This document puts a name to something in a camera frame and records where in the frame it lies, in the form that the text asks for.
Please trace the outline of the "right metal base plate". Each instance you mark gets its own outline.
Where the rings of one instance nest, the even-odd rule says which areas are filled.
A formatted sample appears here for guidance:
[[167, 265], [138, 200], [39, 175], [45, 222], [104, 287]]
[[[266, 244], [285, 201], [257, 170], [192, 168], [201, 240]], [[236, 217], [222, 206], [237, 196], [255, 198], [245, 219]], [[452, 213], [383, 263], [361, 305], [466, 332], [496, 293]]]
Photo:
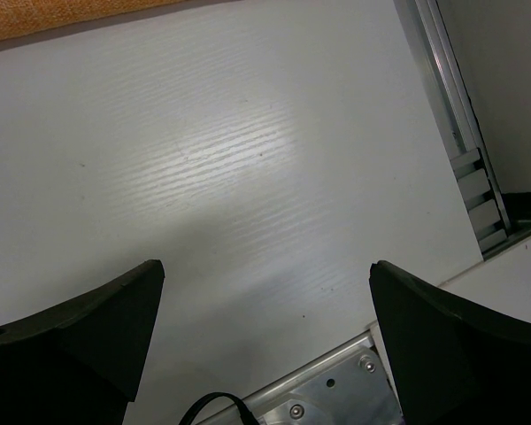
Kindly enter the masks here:
[[402, 424], [372, 335], [336, 347], [244, 399], [261, 424]]

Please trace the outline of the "orange cloth placemat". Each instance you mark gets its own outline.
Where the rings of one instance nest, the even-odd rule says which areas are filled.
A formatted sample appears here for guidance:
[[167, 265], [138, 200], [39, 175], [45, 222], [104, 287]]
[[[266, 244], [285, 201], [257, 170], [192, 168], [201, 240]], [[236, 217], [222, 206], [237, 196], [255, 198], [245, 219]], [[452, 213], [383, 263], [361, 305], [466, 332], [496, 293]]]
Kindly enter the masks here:
[[176, 0], [0, 1], [0, 42], [90, 22], [150, 18], [215, 4]]

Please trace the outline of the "aluminium table frame rail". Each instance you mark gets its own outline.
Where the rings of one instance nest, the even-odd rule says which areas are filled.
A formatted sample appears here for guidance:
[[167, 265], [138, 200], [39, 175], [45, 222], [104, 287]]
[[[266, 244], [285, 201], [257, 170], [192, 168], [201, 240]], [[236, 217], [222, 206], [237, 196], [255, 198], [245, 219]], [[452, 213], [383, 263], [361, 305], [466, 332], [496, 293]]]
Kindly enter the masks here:
[[491, 259], [531, 236], [531, 191], [501, 190], [438, 2], [395, 7], [482, 257]]

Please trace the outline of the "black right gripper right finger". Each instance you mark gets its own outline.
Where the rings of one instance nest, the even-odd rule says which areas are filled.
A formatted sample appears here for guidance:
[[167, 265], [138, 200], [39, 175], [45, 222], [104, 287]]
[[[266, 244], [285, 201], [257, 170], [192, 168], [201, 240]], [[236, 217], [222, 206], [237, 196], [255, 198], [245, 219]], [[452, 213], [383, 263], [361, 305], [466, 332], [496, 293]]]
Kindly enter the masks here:
[[369, 286], [408, 424], [531, 424], [531, 323], [389, 263]]

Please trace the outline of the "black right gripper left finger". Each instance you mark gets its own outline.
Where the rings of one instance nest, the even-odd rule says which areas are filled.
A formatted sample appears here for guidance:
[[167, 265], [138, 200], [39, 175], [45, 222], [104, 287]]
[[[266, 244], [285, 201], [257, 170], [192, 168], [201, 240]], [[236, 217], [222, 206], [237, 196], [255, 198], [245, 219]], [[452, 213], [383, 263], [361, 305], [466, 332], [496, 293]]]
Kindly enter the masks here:
[[0, 326], [0, 424], [121, 424], [135, 401], [164, 285], [148, 260]]

